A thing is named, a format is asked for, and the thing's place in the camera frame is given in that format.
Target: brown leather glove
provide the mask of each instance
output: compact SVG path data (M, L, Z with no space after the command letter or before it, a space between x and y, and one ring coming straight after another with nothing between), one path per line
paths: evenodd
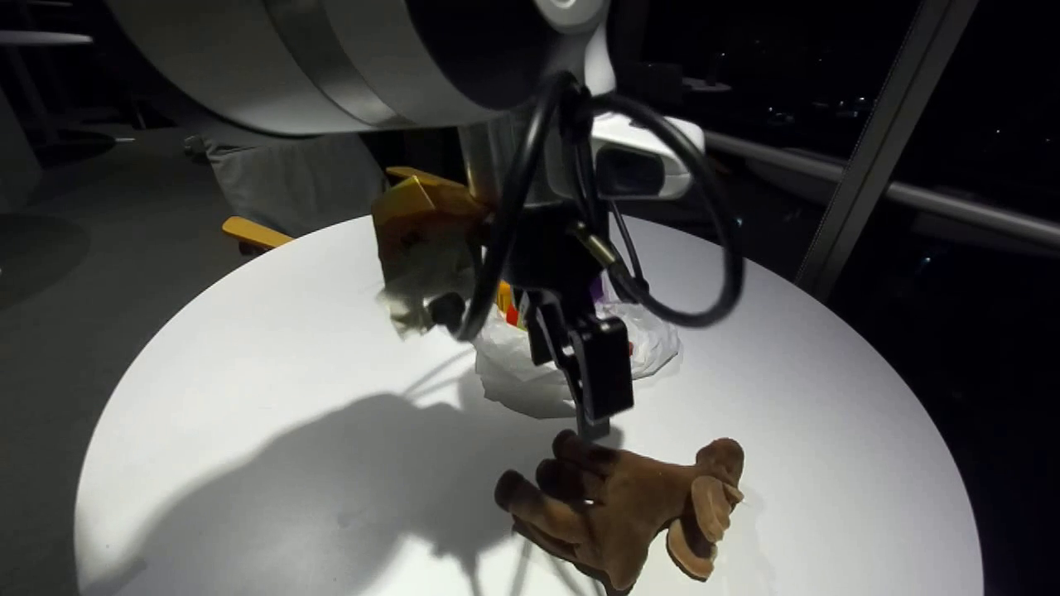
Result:
M714 542L741 501L741 448L712 441L696 467L659 463L629 449L554 441L557 459L537 467L539 490L506 471L496 503L513 513L517 533L600 578L629 593L649 542L668 527L665 548L686 576L712 574Z

